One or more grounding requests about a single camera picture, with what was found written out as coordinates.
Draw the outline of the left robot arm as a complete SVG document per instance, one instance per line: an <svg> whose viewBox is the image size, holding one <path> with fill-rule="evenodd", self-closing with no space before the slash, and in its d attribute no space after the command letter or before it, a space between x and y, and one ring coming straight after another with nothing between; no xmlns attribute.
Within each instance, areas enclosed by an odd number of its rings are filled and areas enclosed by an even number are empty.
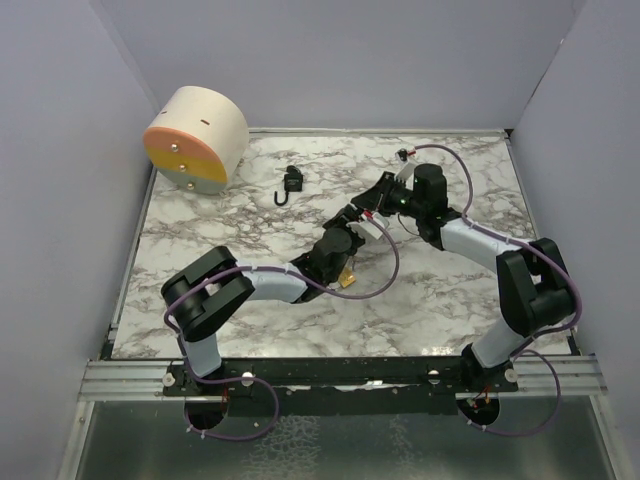
<svg viewBox="0 0 640 480"><path fill-rule="evenodd" d="M179 329L179 346L190 366L186 382L206 395L220 385L222 365L217 331L246 302L307 303L338 280L364 240L350 227L363 210L342 208L324 225L313 248L282 266L245 271L225 246L211 249L161 287L161 296Z"/></svg>

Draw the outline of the brass padlock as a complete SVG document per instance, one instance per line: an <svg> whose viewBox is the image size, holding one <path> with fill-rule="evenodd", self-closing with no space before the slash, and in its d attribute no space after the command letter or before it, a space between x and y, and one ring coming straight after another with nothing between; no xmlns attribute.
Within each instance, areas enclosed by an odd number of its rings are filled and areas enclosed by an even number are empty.
<svg viewBox="0 0 640 480"><path fill-rule="evenodd" d="M344 267L338 276L337 283L341 289L346 289L350 285L356 282L356 277L353 270L349 267Z"/></svg>

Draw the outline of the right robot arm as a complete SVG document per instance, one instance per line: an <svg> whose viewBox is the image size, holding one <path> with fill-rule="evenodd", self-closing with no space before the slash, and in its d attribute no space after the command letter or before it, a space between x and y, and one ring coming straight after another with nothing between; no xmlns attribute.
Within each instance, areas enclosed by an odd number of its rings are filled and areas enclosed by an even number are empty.
<svg viewBox="0 0 640 480"><path fill-rule="evenodd" d="M461 354L459 378L469 390L491 384L496 371L546 327L573 315L577 301L555 242L509 240L481 231L449 206L442 168L421 164L413 185L385 172L365 192L353 197L354 207L389 217L412 218L419 236L431 246L461 255L496 275L500 317Z"/></svg>

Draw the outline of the black Kaijing padlock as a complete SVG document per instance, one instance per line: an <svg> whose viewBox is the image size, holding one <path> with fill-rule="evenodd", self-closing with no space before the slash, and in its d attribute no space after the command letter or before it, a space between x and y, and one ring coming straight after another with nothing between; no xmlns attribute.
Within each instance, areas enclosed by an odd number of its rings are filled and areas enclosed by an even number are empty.
<svg viewBox="0 0 640 480"><path fill-rule="evenodd" d="M283 177L283 186L284 186L284 199L279 199L279 192L274 192L274 204L278 207L284 206L289 201L289 196L292 192L297 193L301 192L303 189L304 183L304 175L299 170L298 167L289 165L286 168L284 177Z"/></svg>

